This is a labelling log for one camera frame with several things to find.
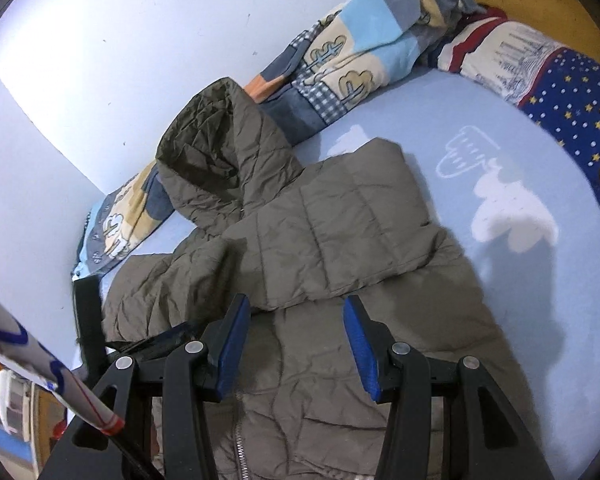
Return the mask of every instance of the bed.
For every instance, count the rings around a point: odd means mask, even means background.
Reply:
[[[376,94],[296,155],[310,164],[374,137],[401,145],[432,216],[464,247],[530,383],[546,458],[556,478],[577,478],[600,450],[600,211],[586,179],[523,113],[435,70]],[[175,212],[132,254],[170,253],[193,229]]]

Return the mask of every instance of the white wall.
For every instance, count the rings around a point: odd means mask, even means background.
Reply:
[[[0,302],[71,363],[70,271],[102,193],[40,134],[0,81]]]
[[[0,78],[40,132],[111,192],[189,99],[245,84],[344,0],[15,0]]]

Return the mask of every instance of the metal rivet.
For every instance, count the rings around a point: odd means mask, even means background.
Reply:
[[[134,360],[131,357],[129,357],[128,355],[123,355],[122,357],[119,357],[118,360],[116,361],[116,368],[118,370],[126,370],[133,363],[134,363]]]
[[[205,345],[202,341],[189,341],[186,345],[184,345],[185,352],[189,354],[197,354],[202,351]]]
[[[397,342],[391,346],[391,350],[394,354],[407,355],[411,351],[411,347],[407,343]]]
[[[462,364],[471,370],[475,370],[478,366],[480,366],[480,361],[477,358],[468,355],[464,359],[462,359]]]

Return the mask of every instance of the patterned blanket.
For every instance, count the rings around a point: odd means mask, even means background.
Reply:
[[[299,34],[245,90],[291,145],[405,78],[473,0],[349,0]]]

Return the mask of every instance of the orange fabric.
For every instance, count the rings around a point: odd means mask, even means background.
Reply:
[[[258,74],[244,87],[244,91],[249,94],[256,104],[259,104],[278,90],[284,83],[285,78],[281,75],[271,81],[266,81],[266,79]]]

